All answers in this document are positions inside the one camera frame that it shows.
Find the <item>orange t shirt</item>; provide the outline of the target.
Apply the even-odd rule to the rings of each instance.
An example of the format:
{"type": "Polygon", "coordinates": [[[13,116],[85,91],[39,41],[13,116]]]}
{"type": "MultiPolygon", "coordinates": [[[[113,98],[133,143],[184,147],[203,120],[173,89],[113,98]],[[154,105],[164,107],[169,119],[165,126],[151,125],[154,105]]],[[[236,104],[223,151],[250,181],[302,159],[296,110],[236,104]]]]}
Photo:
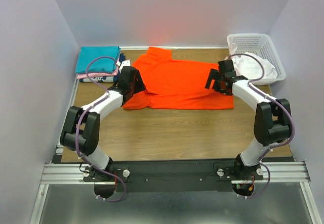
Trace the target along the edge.
{"type": "Polygon", "coordinates": [[[232,96],[224,96],[205,85],[217,64],[175,60],[172,51],[150,47],[133,67],[140,71],[146,89],[132,96],[126,110],[151,109],[233,109],[232,96]]]}

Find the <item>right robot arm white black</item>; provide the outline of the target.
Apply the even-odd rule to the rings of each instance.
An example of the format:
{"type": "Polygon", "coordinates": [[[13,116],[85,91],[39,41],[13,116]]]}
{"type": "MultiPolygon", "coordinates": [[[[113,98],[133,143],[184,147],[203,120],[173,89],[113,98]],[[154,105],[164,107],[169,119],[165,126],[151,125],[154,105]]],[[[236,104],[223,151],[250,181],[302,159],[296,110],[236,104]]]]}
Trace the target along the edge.
{"type": "Polygon", "coordinates": [[[210,70],[205,88],[225,96],[236,96],[255,111],[254,138],[230,168],[236,179],[248,178],[269,151],[292,139],[295,128],[288,100],[269,96],[246,77],[237,76],[231,59],[218,62],[218,69],[210,70]]]}

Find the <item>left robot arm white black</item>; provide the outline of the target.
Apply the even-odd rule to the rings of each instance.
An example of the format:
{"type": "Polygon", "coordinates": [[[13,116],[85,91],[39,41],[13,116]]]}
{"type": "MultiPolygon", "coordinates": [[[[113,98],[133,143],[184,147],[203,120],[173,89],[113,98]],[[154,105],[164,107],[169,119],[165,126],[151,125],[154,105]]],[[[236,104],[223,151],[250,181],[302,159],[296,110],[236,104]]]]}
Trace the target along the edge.
{"type": "Polygon", "coordinates": [[[145,90],[140,71],[132,66],[121,70],[117,82],[95,101],[82,107],[68,109],[60,144],[74,151],[78,158],[95,170],[95,176],[101,181],[111,177],[113,160],[99,147],[100,123],[109,113],[123,106],[134,94],[145,90]]]}

